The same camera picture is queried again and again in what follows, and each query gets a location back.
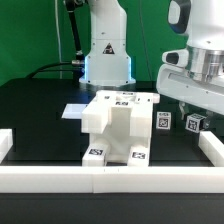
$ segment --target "warning label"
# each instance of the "warning label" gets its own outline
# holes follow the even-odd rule
[[[110,43],[107,45],[107,47],[103,51],[103,54],[115,54]]]

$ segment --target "green backdrop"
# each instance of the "green backdrop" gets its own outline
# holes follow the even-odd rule
[[[184,38],[174,34],[167,24],[169,0],[119,0],[119,3],[128,14],[127,52],[133,57],[133,76],[139,81],[149,80],[145,46],[155,81],[162,53],[185,46]],[[63,0],[58,0],[58,4],[63,60],[71,60],[75,50],[70,24]],[[59,61],[54,7],[54,0],[0,2],[0,85],[13,78],[25,77],[42,65]],[[87,54],[91,30],[88,6],[77,9],[76,15],[81,43]],[[50,77],[59,78],[59,74]]]

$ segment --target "black cable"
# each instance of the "black cable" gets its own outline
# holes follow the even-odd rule
[[[70,23],[71,23],[71,28],[72,28],[72,35],[73,35],[73,40],[75,44],[75,49],[76,49],[76,60],[84,60],[84,55],[82,52],[81,48],[81,42],[79,38],[79,31],[78,31],[78,26],[75,18],[75,9],[78,7],[81,7],[83,4],[77,5],[74,0],[65,0],[64,1]]]
[[[142,1],[141,0],[139,0],[139,18],[140,18],[140,24],[141,24],[142,39],[144,44],[144,52],[146,57],[147,71],[148,71],[149,79],[150,81],[152,81],[152,74],[150,71],[150,63],[149,63],[149,54],[147,51],[147,45],[145,40],[145,30],[144,30],[144,24],[143,24],[143,18],[142,18]]]
[[[80,68],[74,68],[74,69],[51,69],[51,70],[41,70],[39,72],[74,72],[74,71],[79,71],[80,69],[82,69],[81,67]]]
[[[74,43],[75,43],[75,49],[76,49],[76,52],[79,52],[82,50],[82,48],[81,48],[75,14],[74,14],[74,12],[69,12],[68,14],[69,14],[70,22],[71,22],[72,34],[73,34]]]
[[[28,74],[26,76],[26,78],[32,79],[38,72],[40,72],[44,69],[57,67],[57,66],[61,66],[61,65],[72,65],[72,62],[58,62],[58,63],[53,63],[53,64],[48,64],[48,65],[42,66],[42,67],[38,68],[37,70],[35,70],[34,72],[31,72],[30,74]]]

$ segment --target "black tabletop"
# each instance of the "black tabletop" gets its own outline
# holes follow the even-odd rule
[[[154,84],[136,91],[155,92]],[[14,79],[0,87],[0,128],[12,128],[14,146],[1,165],[79,166],[89,136],[80,120],[62,119],[67,103],[87,104],[94,92],[71,80]],[[198,108],[194,112],[204,113]],[[170,131],[155,128],[156,112],[172,113]],[[185,130],[178,102],[154,105],[150,166],[212,166]],[[212,126],[222,139],[222,119]],[[222,223],[222,194],[0,194],[1,223]]]

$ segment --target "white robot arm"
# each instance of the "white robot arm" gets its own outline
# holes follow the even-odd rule
[[[165,52],[158,92],[224,114],[224,1],[172,0],[168,20],[188,36],[186,49]]]
[[[131,58],[126,53],[127,15],[118,0],[71,0],[88,3],[91,12],[91,51],[85,57],[84,88],[131,89]]]

